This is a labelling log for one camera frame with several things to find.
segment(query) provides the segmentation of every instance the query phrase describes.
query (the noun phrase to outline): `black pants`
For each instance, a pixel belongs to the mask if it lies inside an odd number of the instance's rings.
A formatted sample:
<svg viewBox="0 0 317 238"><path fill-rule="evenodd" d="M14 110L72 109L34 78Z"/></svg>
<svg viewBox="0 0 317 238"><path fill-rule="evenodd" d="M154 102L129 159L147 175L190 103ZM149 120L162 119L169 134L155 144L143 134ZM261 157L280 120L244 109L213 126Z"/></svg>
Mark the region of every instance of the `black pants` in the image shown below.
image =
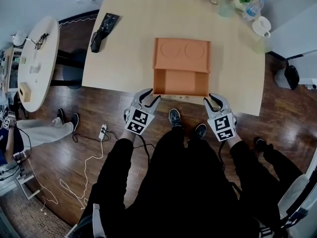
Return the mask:
<svg viewBox="0 0 317 238"><path fill-rule="evenodd" d="M124 232L131 237L154 237L166 232L176 236L182 232L194 232L196 236L221 232L215 236L241 233L244 237L258 237L258 223L251 216L275 225L279 217L277 203L283 191L302 174L270 146L264 157L274 165L278 181L258 162L247 144L237 143L230 153L241 180L242 207L209 144L192 139L185 148L184 130L177 127L157 143L138 196L125 209L123 200L132 152L131 141L116 142L82 216L92 214L93 203L100 204L102 223L109 237ZM288 172L292 173L291 178L286 175ZM271 221L273 214L277 218ZM89 237L91 227L86 231L80 232Z"/></svg>

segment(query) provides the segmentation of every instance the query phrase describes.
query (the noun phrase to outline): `white mug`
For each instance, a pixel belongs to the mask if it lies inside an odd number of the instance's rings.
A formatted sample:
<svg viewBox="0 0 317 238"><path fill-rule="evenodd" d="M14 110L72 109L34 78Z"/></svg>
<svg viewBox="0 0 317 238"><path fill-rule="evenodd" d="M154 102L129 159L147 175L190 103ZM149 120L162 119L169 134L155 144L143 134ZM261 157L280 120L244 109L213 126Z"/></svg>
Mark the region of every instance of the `white mug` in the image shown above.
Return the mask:
<svg viewBox="0 0 317 238"><path fill-rule="evenodd" d="M271 23L265 17L258 17L252 24L253 31L260 36L270 37Z"/></svg>

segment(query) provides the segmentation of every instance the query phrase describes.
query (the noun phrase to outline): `orange cardboard box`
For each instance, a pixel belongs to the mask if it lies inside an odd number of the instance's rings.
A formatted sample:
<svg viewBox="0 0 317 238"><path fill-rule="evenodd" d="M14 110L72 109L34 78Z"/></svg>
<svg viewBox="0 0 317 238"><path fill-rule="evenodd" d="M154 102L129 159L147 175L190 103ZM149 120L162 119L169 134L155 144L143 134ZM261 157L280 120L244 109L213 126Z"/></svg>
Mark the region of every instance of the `orange cardboard box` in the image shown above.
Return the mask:
<svg viewBox="0 0 317 238"><path fill-rule="evenodd" d="M208 41L156 38L153 94L208 96L210 48Z"/></svg>

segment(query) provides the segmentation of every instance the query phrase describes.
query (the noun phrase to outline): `circular imprint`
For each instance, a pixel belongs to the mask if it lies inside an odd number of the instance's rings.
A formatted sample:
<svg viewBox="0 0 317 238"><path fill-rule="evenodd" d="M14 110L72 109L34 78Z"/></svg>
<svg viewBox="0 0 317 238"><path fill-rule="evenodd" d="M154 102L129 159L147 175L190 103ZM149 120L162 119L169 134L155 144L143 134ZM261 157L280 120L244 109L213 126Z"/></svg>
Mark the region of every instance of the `circular imprint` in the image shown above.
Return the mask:
<svg viewBox="0 0 317 238"><path fill-rule="evenodd" d="M197 43L189 43L185 47L185 54L189 59L198 60L203 57L205 53L204 48Z"/></svg>
<svg viewBox="0 0 317 238"><path fill-rule="evenodd" d="M180 47L173 44L173 41L167 41L162 44L160 47L160 52L166 58L175 58L178 56Z"/></svg>

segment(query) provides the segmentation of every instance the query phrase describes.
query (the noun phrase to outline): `plant pot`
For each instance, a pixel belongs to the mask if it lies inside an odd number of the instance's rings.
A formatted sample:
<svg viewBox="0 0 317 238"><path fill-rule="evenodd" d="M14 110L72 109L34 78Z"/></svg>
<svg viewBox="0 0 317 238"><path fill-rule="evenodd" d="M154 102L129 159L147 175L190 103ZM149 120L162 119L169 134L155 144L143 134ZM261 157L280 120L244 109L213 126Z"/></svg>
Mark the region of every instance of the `plant pot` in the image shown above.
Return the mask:
<svg viewBox="0 0 317 238"><path fill-rule="evenodd" d="M236 6L237 9L241 10L241 11L245 11L247 8L247 5L249 3L247 2L240 2L240 0L232 0L234 5Z"/></svg>

